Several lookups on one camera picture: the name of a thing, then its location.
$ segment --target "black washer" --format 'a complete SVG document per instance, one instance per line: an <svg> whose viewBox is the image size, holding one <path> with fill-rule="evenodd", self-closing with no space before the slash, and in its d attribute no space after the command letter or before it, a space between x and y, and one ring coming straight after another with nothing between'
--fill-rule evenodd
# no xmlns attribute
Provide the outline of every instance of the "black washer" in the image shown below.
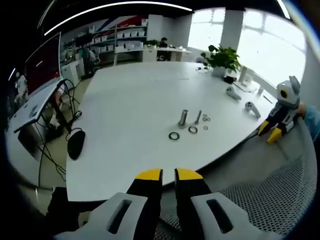
<svg viewBox="0 0 320 240"><path fill-rule="evenodd" d="M170 138L171 140L176 141L176 140L178 140L178 139L180 138L180 135L179 135L179 133L173 131L173 132L170 132L169 138Z"/></svg>
<svg viewBox="0 0 320 240"><path fill-rule="evenodd" d="M198 132L198 128L196 128L195 126L190 126L188 128L188 131L189 131L189 133L196 134Z"/></svg>

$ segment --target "white pot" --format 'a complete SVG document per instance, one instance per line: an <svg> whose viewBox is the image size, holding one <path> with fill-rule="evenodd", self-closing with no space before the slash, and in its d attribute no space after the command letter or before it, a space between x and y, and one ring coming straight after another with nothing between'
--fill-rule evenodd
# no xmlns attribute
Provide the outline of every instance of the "white pot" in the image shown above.
<svg viewBox="0 0 320 240"><path fill-rule="evenodd" d="M212 72L212 76L223 79L226 75L226 69L222 66L215 67Z"/></svg>

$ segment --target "ceiling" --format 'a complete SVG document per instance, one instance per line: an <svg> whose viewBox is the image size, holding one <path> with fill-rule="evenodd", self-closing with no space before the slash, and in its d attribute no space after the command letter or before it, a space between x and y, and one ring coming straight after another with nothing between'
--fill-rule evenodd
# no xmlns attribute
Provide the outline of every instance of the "ceiling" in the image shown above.
<svg viewBox="0 0 320 240"><path fill-rule="evenodd" d="M78 14L82 11L106 5L110 3L124 2L123 0L54 0L52 7L47 12L42 25L37 29L38 23L52 0L30 0L17 3L12 1L6 9L5 32L6 49L8 51L7 61L9 64L8 75L15 67L22 66L26 58L41 44L46 38L44 33L63 20ZM170 3L190 8L194 11L207 8L226 7L230 10L244 10L251 8L270 12L284 17L283 12L276 0L197 0L186 2L185 0L157 0L157 2ZM58 27L52 33L71 31L74 28L94 21L106 19L112 16L157 14L165 17L176 18L190 12L168 6L153 4L132 4L105 7L99 10L88 12L78 16Z"/></svg>

